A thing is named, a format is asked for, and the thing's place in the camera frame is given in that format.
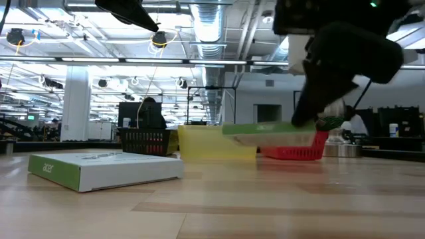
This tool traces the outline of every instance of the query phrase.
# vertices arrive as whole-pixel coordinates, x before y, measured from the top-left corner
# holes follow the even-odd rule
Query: wooden surface
[[[422,163],[216,160],[187,163],[183,180],[92,193],[27,163],[0,158],[0,238],[425,238]]]

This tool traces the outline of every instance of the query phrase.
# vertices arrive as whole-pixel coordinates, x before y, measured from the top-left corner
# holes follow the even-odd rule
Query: red basket
[[[264,156],[281,160],[318,160],[323,155],[328,131],[318,131],[311,147],[262,147]]]

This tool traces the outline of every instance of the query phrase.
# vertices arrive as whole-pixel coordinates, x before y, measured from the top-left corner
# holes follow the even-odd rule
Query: black basket
[[[177,151],[177,130],[120,129],[122,150],[127,153],[167,156]]]

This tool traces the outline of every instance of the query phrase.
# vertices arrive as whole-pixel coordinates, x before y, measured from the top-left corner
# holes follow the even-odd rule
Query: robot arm
[[[369,0],[278,0],[274,32],[312,37],[305,46],[306,81],[292,123],[303,126],[358,87],[352,81],[355,75],[390,82],[403,54],[385,36],[411,7],[408,0],[380,0],[376,5]]]

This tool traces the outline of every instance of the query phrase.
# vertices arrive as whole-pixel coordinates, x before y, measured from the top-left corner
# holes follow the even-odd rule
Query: white pillar
[[[68,66],[60,140],[86,141],[92,81],[87,66]]]

